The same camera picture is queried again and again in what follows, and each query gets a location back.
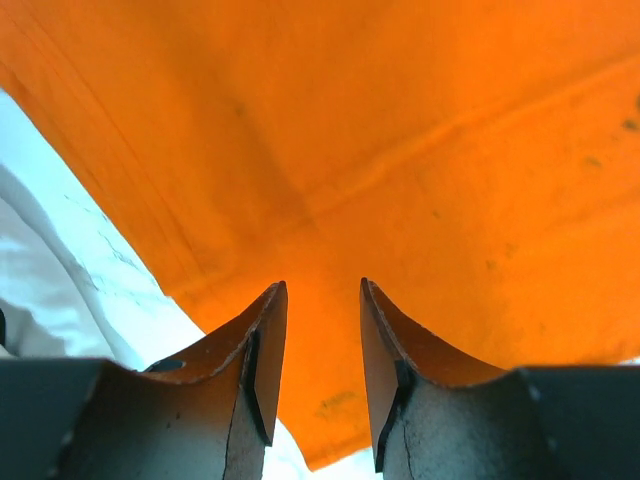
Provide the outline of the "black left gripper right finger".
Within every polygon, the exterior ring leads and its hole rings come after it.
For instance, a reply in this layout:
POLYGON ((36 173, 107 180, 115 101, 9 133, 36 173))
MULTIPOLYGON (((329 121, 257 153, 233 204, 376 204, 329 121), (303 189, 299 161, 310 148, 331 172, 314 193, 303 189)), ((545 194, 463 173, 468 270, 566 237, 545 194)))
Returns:
POLYGON ((360 328, 384 478, 638 477, 637 366, 501 370, 422 327, 369 279, 360 328))

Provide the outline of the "orange t shirt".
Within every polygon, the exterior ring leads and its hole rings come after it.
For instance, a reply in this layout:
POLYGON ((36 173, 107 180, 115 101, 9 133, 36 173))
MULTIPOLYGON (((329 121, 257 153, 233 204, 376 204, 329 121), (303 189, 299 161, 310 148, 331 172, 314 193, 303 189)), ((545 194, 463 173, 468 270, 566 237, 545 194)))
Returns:
POLYGON ((364 277, 502 368, 639 354, 635 1, 5 1, 1 87, 199 326, 287 283, 314 469, 364 277))

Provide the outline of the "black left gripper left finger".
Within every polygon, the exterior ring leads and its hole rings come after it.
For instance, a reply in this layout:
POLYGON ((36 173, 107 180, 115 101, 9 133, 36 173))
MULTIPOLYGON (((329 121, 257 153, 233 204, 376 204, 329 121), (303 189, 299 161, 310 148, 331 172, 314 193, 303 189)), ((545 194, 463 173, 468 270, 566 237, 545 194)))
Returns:
POLYGON ((284 282, 145 372, 98 359, 1 363, 5 479, 258 479, 272 444, 284 282))

